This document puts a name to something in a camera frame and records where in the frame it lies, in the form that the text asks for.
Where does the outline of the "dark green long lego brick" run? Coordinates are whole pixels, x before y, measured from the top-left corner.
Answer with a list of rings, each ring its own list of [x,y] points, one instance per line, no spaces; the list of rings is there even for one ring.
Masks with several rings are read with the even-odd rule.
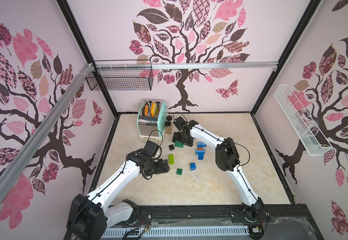
[[[183,148],[183,147],[184,147],[184,144],[181,143],[181,142],[175,142],[175,147],[176,147],[176,148]]]

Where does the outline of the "light blue long lego brick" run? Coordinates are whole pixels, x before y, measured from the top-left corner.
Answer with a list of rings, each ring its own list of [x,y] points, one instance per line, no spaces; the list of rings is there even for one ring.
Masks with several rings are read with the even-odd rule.
[[[196,150],[196,155],[204,155],[206,153],[206,150]]]

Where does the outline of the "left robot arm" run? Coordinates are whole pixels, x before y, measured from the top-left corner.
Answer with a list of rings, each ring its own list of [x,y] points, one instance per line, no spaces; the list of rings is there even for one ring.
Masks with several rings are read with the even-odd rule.
[[[168,160],[148,157],[134,151],[108,180],[87,195],[77,195],[71,203],[65,240],[99,240],[106,229],[132,219],[138,205],[124,200],[111,206],[116,196],[140,174],[152,176],[170,171]]]

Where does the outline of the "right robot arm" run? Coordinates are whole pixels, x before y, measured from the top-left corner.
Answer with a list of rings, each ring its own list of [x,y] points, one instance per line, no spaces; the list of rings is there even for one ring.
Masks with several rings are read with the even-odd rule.
[[[198,122],[194,120],[187,122],[182,117],[174,120],[174,126],[178,129],[173,136],[175,142],[191,147],[193,140],[197,139],[214,150],[217,167],[231,177],[238,189],[244,206],[245,219],[251,223],[267,220],[268,211],[243,172],[234,140],[219,137],[204,129]]]

